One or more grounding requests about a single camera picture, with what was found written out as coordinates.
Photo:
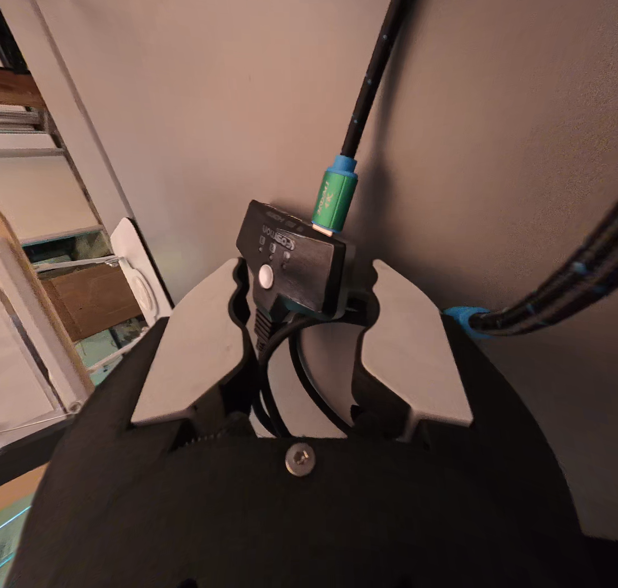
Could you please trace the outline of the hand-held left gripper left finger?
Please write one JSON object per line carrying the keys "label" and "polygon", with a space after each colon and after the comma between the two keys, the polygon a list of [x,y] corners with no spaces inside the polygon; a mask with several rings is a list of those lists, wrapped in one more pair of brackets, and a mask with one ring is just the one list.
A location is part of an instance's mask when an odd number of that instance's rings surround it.
{"label": "hand-held left gripper left finger", "polygon": [[144,426],[188,417],[220,383],[255,364],[247,329],[248,269],[228,260],[175,306],[131,417]]}

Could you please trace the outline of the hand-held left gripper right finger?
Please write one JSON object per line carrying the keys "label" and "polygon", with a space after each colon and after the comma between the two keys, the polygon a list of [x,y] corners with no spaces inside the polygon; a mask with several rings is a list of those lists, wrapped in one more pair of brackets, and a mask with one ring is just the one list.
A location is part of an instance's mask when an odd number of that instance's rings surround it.
{"label": "hand-held left gripper right finger", "polygon": [[379,313],[364,334],[360,365],[406,405],[405,428],[421,421],[473,422],[441,313],[411,281],[374,260]]}

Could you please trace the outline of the wooden instruction board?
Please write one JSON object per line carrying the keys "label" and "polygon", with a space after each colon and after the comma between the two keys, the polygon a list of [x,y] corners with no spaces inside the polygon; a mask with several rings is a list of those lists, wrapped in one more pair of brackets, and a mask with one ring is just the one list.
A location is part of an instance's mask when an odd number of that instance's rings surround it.
{"label": "wooden instruction board", "polygon": [[40,470],[94,391],[9,221],[1,216],[1,486]]}

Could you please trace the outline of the brown cardboard box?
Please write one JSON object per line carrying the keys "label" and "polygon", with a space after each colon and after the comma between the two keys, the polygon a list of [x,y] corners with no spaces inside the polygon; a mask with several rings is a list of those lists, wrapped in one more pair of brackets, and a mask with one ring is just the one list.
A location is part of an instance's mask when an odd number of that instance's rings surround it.
{"label": "brown cardboard box", "polygon": [[142,311],[120,267],[93,265],[40,275],[72,342],[139,317]]}

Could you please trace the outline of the black hdmi switch box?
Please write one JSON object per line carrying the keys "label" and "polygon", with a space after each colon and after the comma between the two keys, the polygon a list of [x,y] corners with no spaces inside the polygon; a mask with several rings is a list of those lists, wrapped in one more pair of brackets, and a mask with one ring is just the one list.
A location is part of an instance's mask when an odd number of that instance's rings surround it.
{"label": "black hdmi switch box", "polygon": [[353,250],[298,217],[250,201],[236,241],[253,278],[253,302],[269,321],[289,313],[342,315]]}

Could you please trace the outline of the white board stand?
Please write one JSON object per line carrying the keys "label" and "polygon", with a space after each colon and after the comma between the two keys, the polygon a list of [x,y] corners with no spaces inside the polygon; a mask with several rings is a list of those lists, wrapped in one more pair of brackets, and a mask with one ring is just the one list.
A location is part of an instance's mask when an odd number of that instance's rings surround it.
{"label": "white board stand", "polygon": [[169,317],[174,304],[133,219],[122,218],[111,237],[111,249],[148,327]]}

